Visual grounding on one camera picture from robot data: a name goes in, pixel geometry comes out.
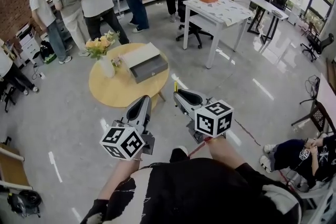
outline trash can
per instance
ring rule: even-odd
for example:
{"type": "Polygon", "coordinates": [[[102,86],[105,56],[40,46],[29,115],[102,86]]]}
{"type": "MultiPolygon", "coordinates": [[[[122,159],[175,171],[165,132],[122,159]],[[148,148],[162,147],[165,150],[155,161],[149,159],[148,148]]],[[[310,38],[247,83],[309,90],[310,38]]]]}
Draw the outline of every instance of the trash can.
{"type": "Polygon", "coordinates": [[[43,66],[44,62],[43,62],[43,59],[42,59],[42,56],[41,56],[41,53],[38,51],[37,53],[34,54],[33,56],[33,61],[35,62],[35,64],[37,66],[43,66]]]}

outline gray concrete floor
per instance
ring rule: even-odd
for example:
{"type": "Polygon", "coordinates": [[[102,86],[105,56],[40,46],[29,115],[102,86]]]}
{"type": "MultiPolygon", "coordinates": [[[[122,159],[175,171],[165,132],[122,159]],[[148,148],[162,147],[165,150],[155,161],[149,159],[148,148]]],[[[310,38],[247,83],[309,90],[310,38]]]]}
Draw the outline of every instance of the gray concrete floor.
{"type": "MultiPolygon", "coordinates": [[[[236,0],[248,6],[248,0],[236,0]]],[[[205,68],[211,40],[201,37],[203,49],[190,37],[188,50],[182,41],[176,42],[178,22],[170,23],[165,3],[147,6],[151,28],[140,34],[131,34],[127,25],[131,15],[120,22],[132,42],[152,42],[169,59],[170,75],[190,89],[223,99],[235,109],[232,131],[241,140],[238,151],[255,169],[263,173],[258,160],[261,147],[257,144],[275,144],[289,138],[314,136],[317,130],[311,122],[292,128],[290,124],[310,110],[310,103],[299,105],[309,98],[305,81],[309,76],[325,71],[324,60],[311,63],[301,53],[300,43],[307,40],[288,22],[280,22],[272,42],[261,45],[258,36],[244,33],[236,53],[219,44],[213,68],[205,68]]],[[[261,28],[267,31],[270,18],[261,28]]],[[[233,27],[223,32],[225,43],[232,46],[238,33],[233,27]]],[[[25,156],[25,170],[30,184],[42,198],[41,219],[31,216],[25,223],[78,223],[91,208],[101,187],[117,163],[99,145],[103,135],[101,121],[111,123],[122,110],[99,103],[88,87],[89,72],[94,64],[90,58],[77,56],[60,66],[57,61],[39,68],[46,75],[37,79],[38,94],[25,97],[16,94],[16,106],[5,114],[1,108],[1,136],[13,138],[13,146],[25,156]],[[53,152],[62,179],[60,183],[48,153],[53,152]]],[[[32,75],[32,67],[24,72],[32,75]]],[[[190,151],[196,148],[185,125],[188,118],[175,108],[172,93],[174,80],[169,77],[163,94],[153,111],[148,129],[154,134],[153,156],[144,156],[142,165],[164,162],[177,145],[190,151]]],[[[204,148],[195,156],[208,156],[204,148]]],[[[277,173],[270,175],[279,178],[277,173]]],[[[4,223],[22,223],[10,212],[5,197],[0,197],[0,217],[4,223]]]]}

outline shoe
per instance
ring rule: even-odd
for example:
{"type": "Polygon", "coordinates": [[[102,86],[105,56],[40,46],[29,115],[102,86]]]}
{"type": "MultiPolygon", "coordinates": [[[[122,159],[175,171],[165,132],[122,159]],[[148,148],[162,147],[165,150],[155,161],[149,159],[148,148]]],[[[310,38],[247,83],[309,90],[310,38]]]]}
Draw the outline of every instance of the shoe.
{"type": "Polygon", "coordinates": [[[170,20],[172,23],[176,22],[176,16],[175,16],[175,13],[170,15],[169,20],[170,20]]]}
{"type": "Polygon", "coordinates": [[[72,44],[70,44],[69,46],[68,46],[68,48],[66,48],[66,52],[68,52],[68,51],[70,51],[71,49],[73,48],[73,46],[72,46],[72,44]]]}
{"type": "Polygon", "coordinates": [[[88,57],[90,56],[90,53],[88,51],[80,51],[78,55],[79,57],[88,57]]]}
{"type": "Polygon", "coordinates": [[[188,154],[189,154],[188,150],[186,149],[185,146],[178,146],[177,148],[174,148],[172,151],[172,155],[170,157],[170,163],[181,162],[190,159],[188,154]]]}
{"type": "Polygon", "coordinates": [[[64,63],[70,62],[72,60],[71,56],[68,56],[67,58],[65,58],[64,61],[58,61],[60,65],[63,65],[64,63]]]}
{"type": "Polygon", "coordinates": [[[264,153],[266,153],[266,154],[268,154],[268,153],[270,153],[271,151],[273,151],[273,149],[276,147],[277,145],[265,145],[264,147],[263,147],[263,151],[264,151],[264,153]]]}
{"type": "Polygon", "coordinates": [[[132,22],[128,22],[127,24],[128,24],[128,25],[131,25],[131,26],[138,26],[137,24],[134,24],[134,23],[132,23],[132,22]]]}
{"type": "Polygon", "coordinates": [[[259,160],[260,165],[262,166],[263,169],[265,169],[266,172],[272,173],[271,169],[271,161],[269,158],[267,158],[265,155],[261,156],[259,160]]]}
{"type": "Polygon", "coordinates": [[[147,29],[139,29],[139,27],[137,27],[137,28],[133,29],[133,33],[140,33],[140,32],[146,31],[148,29],[149,28],[147,28],[147,29]]]}

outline flower vase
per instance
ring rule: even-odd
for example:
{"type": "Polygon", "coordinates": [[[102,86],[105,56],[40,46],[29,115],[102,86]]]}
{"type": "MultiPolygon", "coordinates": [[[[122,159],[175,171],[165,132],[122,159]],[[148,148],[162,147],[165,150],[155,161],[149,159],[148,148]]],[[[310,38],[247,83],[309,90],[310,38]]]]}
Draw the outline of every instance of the flower vase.
{"type": "Polygon", "coordinates": [[[101,69],[104,72],[105,77],[113,78],[114,75],[116,74],[116,71],[114,70],[114,66],[112,64],[112,61],[106,55],[103,55],[103,56],[100,57],[98,62],[101,66],[101,69]]]}

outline round wooden table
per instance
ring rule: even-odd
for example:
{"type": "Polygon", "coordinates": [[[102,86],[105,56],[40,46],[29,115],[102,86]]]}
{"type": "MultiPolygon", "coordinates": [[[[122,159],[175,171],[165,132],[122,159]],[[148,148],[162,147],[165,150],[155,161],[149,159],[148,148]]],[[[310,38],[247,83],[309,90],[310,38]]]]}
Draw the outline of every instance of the round wooden table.
{"type": "MultiPolygon", "coordinates": [[[[142,43],[121,45],[109,50],[107,56],[112,60],[144,45],[142,43]]],[[[168,62],[162,52],[161,56],[168,62]]],[[[115,76],[110,79],[104,76],[100,64],[96,62],[90,72],[89,88],[94,98],[114,108],[126,108],[144,95],[152,98],[152,108],[154,108],[158,101],[158,95],[165,101],[161,89],[167,82],[168,75],[169,68],[137,84],[123,63],[115,69],[115,76]]]]}

